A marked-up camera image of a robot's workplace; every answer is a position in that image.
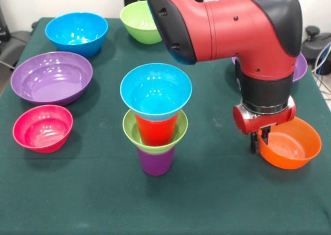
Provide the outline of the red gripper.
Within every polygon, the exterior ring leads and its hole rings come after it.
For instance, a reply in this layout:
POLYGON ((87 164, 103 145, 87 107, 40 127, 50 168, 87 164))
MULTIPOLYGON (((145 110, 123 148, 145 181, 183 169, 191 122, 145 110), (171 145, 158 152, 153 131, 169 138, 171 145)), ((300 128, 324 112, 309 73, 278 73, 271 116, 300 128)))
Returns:
POLYGON ((283 124, 291 121, 296 114, 296 106, 292 96, 289 97, 286 108, 276 114, 255 114, 244 107, 242 103, 233 107, 233 118, 237 128, 244 134, 250 134, 250 150, 260 153, 258 131, 261 129, 261 138, 268 144, 271 125, 283 124))

